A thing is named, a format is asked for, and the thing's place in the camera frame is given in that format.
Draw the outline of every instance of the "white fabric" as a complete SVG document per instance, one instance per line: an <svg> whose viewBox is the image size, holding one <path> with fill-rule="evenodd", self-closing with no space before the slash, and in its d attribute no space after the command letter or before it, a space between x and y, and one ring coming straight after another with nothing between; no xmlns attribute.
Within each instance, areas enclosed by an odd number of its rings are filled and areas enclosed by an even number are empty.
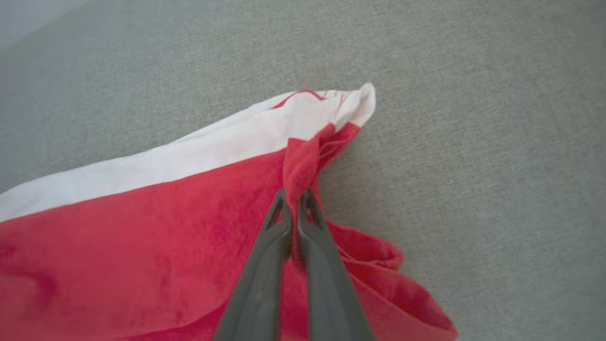
<svg viewBox="0 0 606 341"><path fill-rule="evenodd" d="M175 181L308 140L327 124L362 126L375 109L375 88L351 92L293 93L257 103L172 143L20 184L0 195L0 221L83 200Z"/></svg>

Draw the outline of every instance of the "towel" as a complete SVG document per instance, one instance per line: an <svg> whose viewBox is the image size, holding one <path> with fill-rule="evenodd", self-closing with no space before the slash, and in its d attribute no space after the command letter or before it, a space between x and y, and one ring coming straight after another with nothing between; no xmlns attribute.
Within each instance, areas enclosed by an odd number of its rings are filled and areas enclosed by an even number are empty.
<svg viewBox="0 0 606 341"><path fill-rule="evenodd" d="M318 174L374 109L371 84L285 93L164 146L4 192L0 339L210 340L275 193L285 188L295 214L308 187L318 196ZM400 250L328 226L377 340L456 338L427 290L398 272ZM289 260L281 340L307 340L306 287Z"/></svg>

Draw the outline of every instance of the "cloth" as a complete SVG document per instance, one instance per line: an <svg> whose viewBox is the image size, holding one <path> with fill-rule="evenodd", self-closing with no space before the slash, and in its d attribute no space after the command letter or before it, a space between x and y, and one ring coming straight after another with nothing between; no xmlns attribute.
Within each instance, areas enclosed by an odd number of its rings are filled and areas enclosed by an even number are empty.
<svg viewBox="0 0 606 341"><path fill-rule="evenodd" d="M165 146L0 195L0 339L207 340L276 191L318 194L375 90L287 93ZM378 340L457 332L402 253L328 223ZM281 339L307 338L305 274L284 270Z"/></svg>

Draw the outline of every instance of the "gray carpet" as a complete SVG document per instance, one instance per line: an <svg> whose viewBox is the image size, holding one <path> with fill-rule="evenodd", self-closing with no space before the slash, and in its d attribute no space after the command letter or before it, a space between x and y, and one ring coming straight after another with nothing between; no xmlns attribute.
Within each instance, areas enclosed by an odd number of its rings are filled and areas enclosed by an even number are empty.
<svg viewBox="0 0 606 341"><path fill-rule="evenodd" d="M460 340L603 340L603 0L93 1L0 53L0 191L366 81L327 215L400 246Z"/></svg>

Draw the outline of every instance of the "red fabric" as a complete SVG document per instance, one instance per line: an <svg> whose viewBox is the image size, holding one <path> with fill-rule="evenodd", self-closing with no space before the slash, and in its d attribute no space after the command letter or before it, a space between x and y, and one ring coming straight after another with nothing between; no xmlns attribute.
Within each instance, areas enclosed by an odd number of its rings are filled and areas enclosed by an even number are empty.
<svg viewBox="0 0 606 341"><path fill-rule="evenodd" d="M276 191L295 211L358 130L329 125L274 153L0 223L0 339L210 339ZM397 272L398 249L329 227L377 340L456 338L429 293ZM306 339L305 274L289 261L281 340Z"/></svg>

